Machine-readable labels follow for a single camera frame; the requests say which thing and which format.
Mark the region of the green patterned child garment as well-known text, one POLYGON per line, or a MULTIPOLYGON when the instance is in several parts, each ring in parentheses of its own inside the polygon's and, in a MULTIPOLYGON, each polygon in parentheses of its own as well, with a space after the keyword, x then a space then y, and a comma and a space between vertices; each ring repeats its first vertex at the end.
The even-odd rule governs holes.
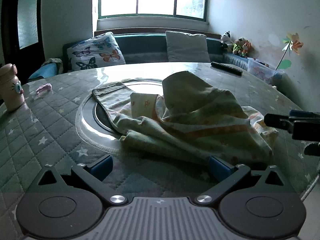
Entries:
POLYGON ((272 160, 278 131, 232 92, 188 71, 168 76, 162 88, 162 95, 136 93, 122 81, 92 94, 126 147, 178 159, 213 155, 233 164, 272 160))

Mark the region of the round black induction hob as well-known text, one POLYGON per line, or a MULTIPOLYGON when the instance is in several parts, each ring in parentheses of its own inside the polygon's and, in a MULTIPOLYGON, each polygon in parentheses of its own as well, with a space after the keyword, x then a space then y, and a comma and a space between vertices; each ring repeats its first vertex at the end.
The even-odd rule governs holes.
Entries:
MULTIPOLYGON (((129 98, 133 92, 163 94, 162 81, 158 79, 126 79, 110 82, 99 86, 108 91, 124 87, 125 98, 129 98)), ((75 118, 76 132, 78 136, 88 144, 97 148, 117 148, 121 137, 110 122, 107 113, 100 103, 90 94, 81 103, 75 118)))

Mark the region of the quilted green star tablecloth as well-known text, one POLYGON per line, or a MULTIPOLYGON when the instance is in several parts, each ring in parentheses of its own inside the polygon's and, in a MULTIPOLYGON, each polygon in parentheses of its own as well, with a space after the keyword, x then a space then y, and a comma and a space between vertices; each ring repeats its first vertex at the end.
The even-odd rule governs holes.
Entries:
POLYGON ((78 136, 77 110, 94 89, 126 79, 163 81, 183 71, 232 92, 263 117, 300 111, 253 75, 211 63, 128 64, 30 82, 20 108, 1 107, 1 239, 297 239, 304 199, 319 179, 319 157, 305 155, 304 148, 319 140, 293 140, 275 128, 268 164, 245 164, 251 174, 230 193, 215 205, 196 205, 195 197, 216 184, 209 157, 146 152, 122 145, 121 137, 117 148, 97 148, 78 136), (52 90, 37 95, 47 83, 52 90), (128 199, 125 205, 103 205, 71 175, 72 166, 106 154, 113 170, 103 182, 128 199))

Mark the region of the clear plastic storage box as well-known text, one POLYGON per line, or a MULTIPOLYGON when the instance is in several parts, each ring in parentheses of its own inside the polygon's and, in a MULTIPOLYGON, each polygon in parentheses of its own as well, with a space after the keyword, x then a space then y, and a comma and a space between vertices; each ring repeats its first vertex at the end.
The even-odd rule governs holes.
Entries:
POLYGON ((248 58, 247 71, 269 85, 275 85, 285 75, 283 70, 276 70, 274 66, 251 57, 248 58))

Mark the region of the colourful paper pinwheel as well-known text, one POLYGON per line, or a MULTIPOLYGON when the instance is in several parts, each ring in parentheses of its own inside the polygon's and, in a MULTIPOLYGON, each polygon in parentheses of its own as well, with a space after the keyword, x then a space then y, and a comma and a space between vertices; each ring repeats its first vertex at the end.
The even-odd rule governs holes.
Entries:
POLYGON ((283 44, 285 45, 282 49, 283 55, 276 66, 276 70, 285 70, 292 66, 292 61, 287 59, 286 56, 290 56, 292 52, 299 55, 299 50, 304 46, 304 43, 300 40, 299 34, 287 33, 286 37, 283 39, 283 44))

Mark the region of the orange plush toy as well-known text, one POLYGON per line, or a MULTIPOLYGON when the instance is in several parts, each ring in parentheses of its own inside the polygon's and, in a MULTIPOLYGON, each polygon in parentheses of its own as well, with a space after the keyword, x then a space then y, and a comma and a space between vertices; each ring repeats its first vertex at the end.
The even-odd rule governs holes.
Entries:
POLYGON ((247 40, 242 46, 241 57, 248 57, 250 49, 251 43, 247 40))

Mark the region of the small pink toy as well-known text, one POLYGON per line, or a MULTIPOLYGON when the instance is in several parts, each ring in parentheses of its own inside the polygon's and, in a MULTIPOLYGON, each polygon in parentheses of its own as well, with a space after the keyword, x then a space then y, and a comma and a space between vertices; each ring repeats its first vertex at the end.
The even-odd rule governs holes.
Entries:
POLYGON ((52 90, 52 84, 51 83, 47 83, 45 85, 40 86, 37 90, 36 90, 36 94, 40 94, 42 92, 47 92, 52 90))

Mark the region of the black remote control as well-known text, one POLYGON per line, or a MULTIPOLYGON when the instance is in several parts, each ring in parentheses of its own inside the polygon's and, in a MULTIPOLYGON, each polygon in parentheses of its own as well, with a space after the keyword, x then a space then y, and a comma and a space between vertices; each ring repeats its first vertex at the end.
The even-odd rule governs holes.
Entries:
POLYGON ((225 64, 222 63, 218 63, 218 62, 211 62, 211 66, 219 69, 219 70, 223 70, 225 72, 237 75, 237 76, 242 76, 242 70, 239 70, 237 68, 231 67, 231 66, 227 66, 225 64))

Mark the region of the green yellow plush toy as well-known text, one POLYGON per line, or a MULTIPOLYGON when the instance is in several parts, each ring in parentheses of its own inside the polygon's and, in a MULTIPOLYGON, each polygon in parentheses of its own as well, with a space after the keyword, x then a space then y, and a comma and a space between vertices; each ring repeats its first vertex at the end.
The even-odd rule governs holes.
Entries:
POLYGON ((235 40, 233 43, 232 53, 234 55, 240 55, 243 50, 243 45, 246 43, 246 41, 247 40, 244 37, 241 37, 241 38, 235 40))

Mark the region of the blue cushion with cloth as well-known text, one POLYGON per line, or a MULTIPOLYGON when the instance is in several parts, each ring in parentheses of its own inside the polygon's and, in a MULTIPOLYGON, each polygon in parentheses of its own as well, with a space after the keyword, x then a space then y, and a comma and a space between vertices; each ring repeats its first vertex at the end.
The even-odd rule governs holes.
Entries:
POLYGON ((61 74, 63 71, 63 62, 60 58, 50 58, 28 78, 29 80, 48 78, 61 74))

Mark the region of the pink cartoon water bottle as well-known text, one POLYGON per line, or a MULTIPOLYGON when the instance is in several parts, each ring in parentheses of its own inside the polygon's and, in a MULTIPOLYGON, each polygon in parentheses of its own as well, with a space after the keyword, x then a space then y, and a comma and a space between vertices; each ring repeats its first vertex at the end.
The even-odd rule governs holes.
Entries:
POLYGON ((14 64, 9 63, 1 67, 0 72, 1 98, 7 110, 14 111, 22 106, 25 101, 21 82, 16 76, 17 68, 14 64))

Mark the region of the black white cow plush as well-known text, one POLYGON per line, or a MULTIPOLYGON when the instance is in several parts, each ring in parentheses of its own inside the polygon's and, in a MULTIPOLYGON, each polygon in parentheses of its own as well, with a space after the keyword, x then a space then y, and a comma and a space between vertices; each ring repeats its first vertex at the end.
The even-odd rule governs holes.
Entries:
POLYGON ((223 51, 228 52, 228 53, 231 53, 233 51, 233 42, 231 41, 231 33, 230 33, 230 31, 226 31, 221 36, 221 49, 223 51))

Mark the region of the butterfly print pillow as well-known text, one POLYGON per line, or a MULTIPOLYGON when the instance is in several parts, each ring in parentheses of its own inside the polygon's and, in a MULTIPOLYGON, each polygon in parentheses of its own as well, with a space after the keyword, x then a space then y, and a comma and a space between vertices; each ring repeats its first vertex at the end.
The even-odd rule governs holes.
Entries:
POLYGON ((73 71, 126 64, 112 32, 72 45, 67 55, 73 71))

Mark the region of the teal bench sofa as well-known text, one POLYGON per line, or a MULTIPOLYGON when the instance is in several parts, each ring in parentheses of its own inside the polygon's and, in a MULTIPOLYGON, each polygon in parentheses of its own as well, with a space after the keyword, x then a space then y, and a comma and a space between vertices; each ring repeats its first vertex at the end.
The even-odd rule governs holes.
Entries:
MULTIPOLYGON (((136 33, 121 34, 115 36, 121 52, 127 64, 167 62, 167 42, 165 34, 160 33, 136 33)), ((67 55, 67 49, 78 42, 67 43, 63 45, 62 73, 71 72, 71 66, 67 55)), ((221 49, 221 42, 217 39, 207 38, 208 53, 211 61, 219 61, 236 65, 247 70, 248 59, 230 54, 221 49)))

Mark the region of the plain grey pillow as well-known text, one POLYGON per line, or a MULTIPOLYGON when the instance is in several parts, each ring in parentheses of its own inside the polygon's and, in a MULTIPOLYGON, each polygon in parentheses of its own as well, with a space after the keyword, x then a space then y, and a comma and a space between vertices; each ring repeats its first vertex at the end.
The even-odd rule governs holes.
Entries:
POLYGON ((166 31, 165 35, 169 62, 210 63, 206 35, 178 31, 166 31))

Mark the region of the dark door with glass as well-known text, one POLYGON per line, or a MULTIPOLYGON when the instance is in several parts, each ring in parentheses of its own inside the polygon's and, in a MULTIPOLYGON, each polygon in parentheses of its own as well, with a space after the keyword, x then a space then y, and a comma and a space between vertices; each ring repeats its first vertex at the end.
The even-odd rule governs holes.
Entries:
POLYGON ((17 67, 21 83, 44 63, 41 0, 2 0, 1 37, 4 63, 17 67))

